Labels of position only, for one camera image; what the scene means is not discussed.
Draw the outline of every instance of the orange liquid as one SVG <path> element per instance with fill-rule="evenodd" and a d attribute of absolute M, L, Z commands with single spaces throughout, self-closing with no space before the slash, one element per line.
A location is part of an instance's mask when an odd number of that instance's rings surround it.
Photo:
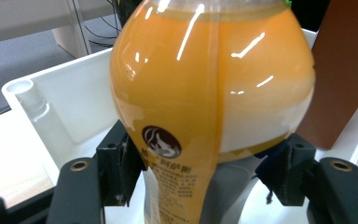
<path fill-rule="evenodd" d="M 159 192 L 155 203 L 196 223 L 218 160 L 265 150 L 296 128 L 310 103 L 313 60 L 294 16 L 282 6 L 250 16 L 241 9 L 157 8 L 140 6 L 120 34 L 112 87 L 121 120 L 141 153 L 148 151 L 144 160 L 161 189 L 162 158 L 146 144 L 143 129 L 160 127 L 180 143 L 181 154 L 170 162 L 191 167 L 196 199 Z M 167 203 L 170 197 L 177 203 Z M 168 222 L 151 222 L 158 220 Z"/>

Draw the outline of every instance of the cardboard panel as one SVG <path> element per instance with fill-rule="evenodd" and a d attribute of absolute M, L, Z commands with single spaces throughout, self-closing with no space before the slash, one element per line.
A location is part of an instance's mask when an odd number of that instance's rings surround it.
<path fill-rule="evenodd" d="M 358 1 L 330 2 L 312 51 L 315 94 L 297 132 L 329 149 L 358 107 Z"/>

